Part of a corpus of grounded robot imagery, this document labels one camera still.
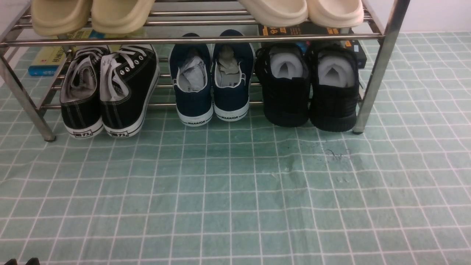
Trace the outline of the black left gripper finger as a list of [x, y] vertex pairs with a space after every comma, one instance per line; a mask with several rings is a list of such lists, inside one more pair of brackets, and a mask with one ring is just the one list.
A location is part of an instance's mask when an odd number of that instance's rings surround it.
[[7, 262], [5, 262], [4, 265], [18, 265], [18, 262], [16, 259], [10, 259]]

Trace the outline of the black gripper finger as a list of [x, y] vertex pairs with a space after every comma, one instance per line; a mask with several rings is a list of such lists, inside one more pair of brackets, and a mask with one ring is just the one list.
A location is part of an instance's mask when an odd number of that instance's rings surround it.
[[40, 265], [40, 260], [38, 258], [29, 259], [25, 265]]

